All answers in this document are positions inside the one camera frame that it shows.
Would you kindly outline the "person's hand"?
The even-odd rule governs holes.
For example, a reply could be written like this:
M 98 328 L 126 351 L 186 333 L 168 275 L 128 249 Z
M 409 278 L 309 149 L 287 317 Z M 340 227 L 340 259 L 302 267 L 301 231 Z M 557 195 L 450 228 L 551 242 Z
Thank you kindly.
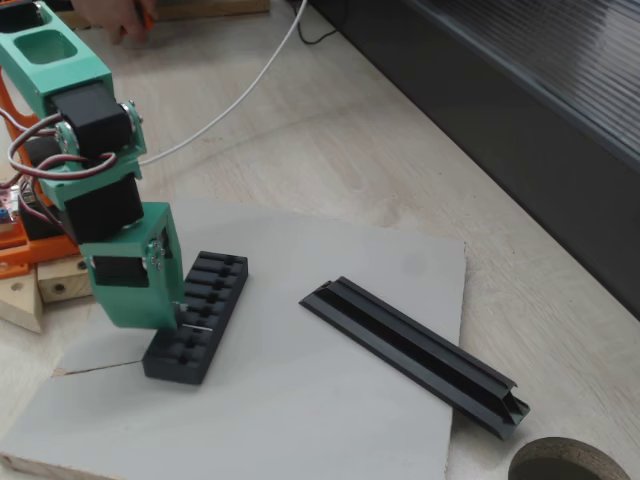
M 73 0 L 73 9 L 92 26 L 104 29 L 113 44 L 125 35 L 137 43 L 145 43 L 147 30 L 137 13 L 137 5 L 153 19 L 158 17 L 156 0 Z

